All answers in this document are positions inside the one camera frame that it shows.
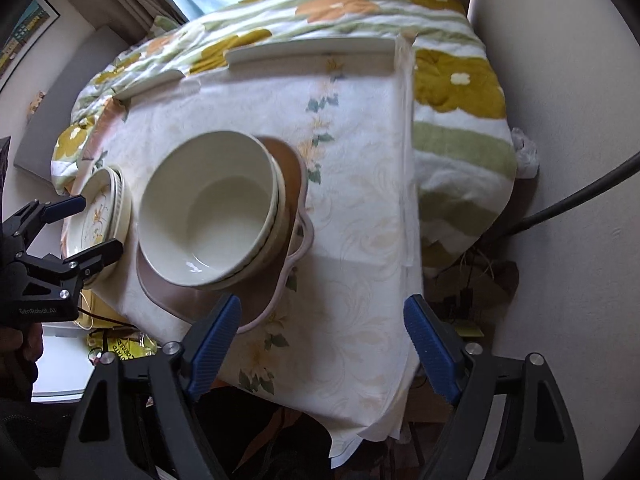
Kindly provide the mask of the person's left hand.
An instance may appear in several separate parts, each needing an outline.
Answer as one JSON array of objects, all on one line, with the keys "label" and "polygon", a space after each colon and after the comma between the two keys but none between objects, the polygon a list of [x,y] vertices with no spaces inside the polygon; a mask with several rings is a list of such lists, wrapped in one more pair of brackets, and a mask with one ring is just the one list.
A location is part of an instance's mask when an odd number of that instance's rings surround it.
[{"label": "person's left hand", "polygon": [[1,399],[28,401],[37,380],[37,361],[43,355],[41,323],[24,332],[15,328],[1,329]]}]

